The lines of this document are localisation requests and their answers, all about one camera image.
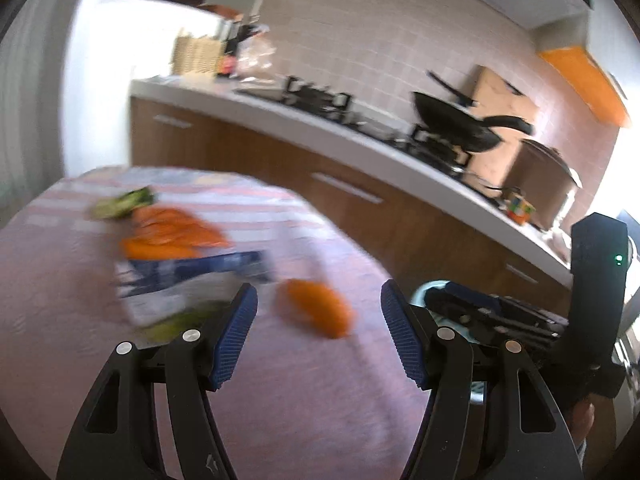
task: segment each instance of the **dark brown cabinet panel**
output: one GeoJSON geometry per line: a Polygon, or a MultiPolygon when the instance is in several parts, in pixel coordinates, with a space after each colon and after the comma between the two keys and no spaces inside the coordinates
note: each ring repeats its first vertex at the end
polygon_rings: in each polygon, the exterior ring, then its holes
{"type": "Polygon", "coordinates": [[[410,295],[453,280],[566,315],[569,290],[465,223],[376,178],[273,137],[133,98],[132,162],[247,174],[303,196],[410,295]]]}

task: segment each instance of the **clear plastic bag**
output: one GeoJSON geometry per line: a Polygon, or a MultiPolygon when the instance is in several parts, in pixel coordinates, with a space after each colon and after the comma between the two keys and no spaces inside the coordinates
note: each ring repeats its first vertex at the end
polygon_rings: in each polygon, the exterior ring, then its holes
{"type": "Polygon", "coordinates": [[[268,28],[247,38],[238,47],[238,80],[252,85],[273,85],[277,77],[273,71],[276,48],[268,38],[268,28]]]}

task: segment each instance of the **wicker basket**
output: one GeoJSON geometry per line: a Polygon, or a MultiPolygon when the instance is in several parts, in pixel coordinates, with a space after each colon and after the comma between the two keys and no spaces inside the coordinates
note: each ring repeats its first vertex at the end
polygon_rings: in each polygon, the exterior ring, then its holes
{"type": "Polygon", "coordinates": [[[220,40],[214,40],[209,36],[202,38],[178,36],[174,44],[172,73],[174,75],[189,73],[217,75],[221,55],[220,40]]]}

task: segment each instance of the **orange panel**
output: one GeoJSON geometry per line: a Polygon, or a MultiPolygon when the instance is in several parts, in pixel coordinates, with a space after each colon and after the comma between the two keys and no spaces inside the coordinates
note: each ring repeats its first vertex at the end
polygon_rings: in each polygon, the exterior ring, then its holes
{"type": "Polygon", "coordinates": [[[631,119],[616,89],[581,46],[547,50],[538,55],[564,76],[599,121],[631,127],[631,119]]]}

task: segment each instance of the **wok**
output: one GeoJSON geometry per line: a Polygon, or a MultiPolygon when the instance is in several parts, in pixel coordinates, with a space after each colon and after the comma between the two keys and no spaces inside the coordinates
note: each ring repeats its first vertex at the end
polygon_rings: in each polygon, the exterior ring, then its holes
{"type": "MultiPolygon", "coordinates": [[[[473,103],[471,98],[453,89],[435,74],[429,73],[429,75],[465,104],[473,103]]],[[[452,103],[421,92],[413,92],[413,94],[416,111],[429,131],[448,140],[454,146],[460,146],[466,152],[486,152],[500,144],[502,139],[491,130],[496,126],[513,128],[527,135],[533,133],[533,126],[520,117],[491,116],[478,119],[452,103]]]]}

